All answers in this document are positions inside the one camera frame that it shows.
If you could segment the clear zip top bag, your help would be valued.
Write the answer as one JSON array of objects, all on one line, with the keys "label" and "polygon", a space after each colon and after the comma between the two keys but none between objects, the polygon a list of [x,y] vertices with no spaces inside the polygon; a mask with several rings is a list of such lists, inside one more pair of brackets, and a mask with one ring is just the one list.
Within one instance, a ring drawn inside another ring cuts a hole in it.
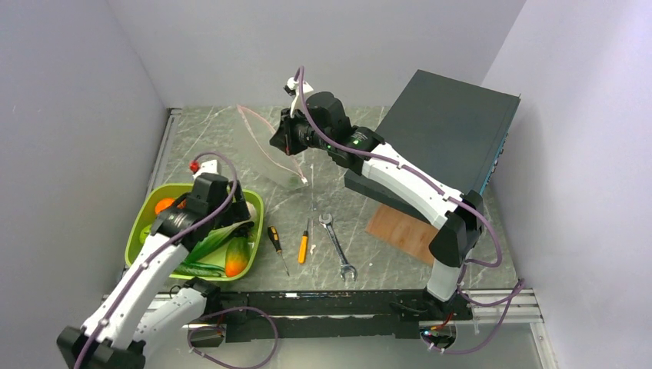
[{"label": "clear zip top bag", "polygon": [[260,175],[289,190],[308,185],[298,162],[270,145],[276,132],[272,124],[257,112],[237,105],[240,122],[233,126],[233,142],[238,152]]}]

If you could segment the green orange mango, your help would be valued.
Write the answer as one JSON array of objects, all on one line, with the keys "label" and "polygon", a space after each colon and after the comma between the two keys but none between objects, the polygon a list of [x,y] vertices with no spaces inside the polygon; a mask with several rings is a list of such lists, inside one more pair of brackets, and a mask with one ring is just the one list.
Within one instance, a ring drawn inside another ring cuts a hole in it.
[{"label": "green orange mango", "polygon": [[232,238],[225,254],[225,276],[233,278],[241,274],[248,266],[250,247],[244,237]]}]

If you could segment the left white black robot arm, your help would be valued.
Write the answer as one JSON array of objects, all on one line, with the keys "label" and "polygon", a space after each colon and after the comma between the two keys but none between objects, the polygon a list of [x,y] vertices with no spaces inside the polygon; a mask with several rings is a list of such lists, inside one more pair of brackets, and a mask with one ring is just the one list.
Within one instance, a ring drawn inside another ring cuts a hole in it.
[{"label": "left white black robot arm", "polygon": [[214,321],[221,312],[220,289],[198,277],[157,310],[148,308],[211,231],[250,217],[238,179],[199,175],[190,192],[157,216],[140,254],[95,313],[80,328],[60,333],[56,343],[68,367],[143,368],[184,324]]}]

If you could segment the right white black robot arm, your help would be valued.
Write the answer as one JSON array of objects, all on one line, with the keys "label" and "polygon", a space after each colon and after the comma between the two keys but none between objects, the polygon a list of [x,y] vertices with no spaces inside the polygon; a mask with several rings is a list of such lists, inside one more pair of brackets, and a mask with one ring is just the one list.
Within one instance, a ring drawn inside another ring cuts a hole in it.
[{"label": "right white black robot arm", "polygon": [[296,89],[285,91],[293,101],[281,112],[271,146],[286,155],[308,148],[325,151],[335,164],[393,192],[438,230],[429,245],[434,263],[423,302],[428,316],[445,317],[453,309],[452,297],[468,255],[487,223],[481,196],[440,183],[405,160],[375,131],[353,126],[332,93],[311,92],[302,98]]}]

